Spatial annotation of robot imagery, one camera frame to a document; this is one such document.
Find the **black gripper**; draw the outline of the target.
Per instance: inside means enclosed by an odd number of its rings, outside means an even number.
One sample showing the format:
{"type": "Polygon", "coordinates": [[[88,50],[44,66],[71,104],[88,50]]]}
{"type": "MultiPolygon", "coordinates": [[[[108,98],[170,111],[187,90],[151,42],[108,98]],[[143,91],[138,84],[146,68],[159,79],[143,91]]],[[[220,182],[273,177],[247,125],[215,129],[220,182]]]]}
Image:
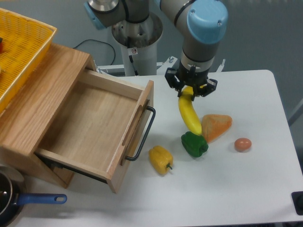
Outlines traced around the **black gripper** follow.
{"type": "Polygon", "coordinates": [[[165,72],[165,79],[170,88],[177,91],[177,96],[182,95],[184,86],[190,86],[193,89],[191,100],[194,101],[196,97],[206,97],[216,90],[218,81],[215,79],[208,79],[209,69],[202,70],[198,66],[188,66],[180,61],[178,70],[174,68],[167,68],[165,72]]]}

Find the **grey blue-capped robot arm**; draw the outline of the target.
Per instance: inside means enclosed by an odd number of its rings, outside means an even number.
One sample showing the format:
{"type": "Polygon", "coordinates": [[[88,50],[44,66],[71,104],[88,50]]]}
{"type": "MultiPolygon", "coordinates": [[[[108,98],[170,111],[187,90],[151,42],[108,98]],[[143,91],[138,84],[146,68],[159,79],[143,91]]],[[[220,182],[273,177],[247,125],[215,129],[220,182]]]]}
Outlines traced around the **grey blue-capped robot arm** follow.
{"type": "MultiPolygon", "coordinates": [[[[165,72],[168,85],[182,94],[184,86],[193,97],[216,90],[217,81],[208,77],[218,46],[227,26],[228,11],[219,0],[158,0],[159,9],[183,36],[178,68],[165,72]]],[[[129,52],[129,61],[145,47],[159,40],[161,20],[146,0],[88,0],[88,17],[97,29],[110,27],[114,39],[129,52]]]]}

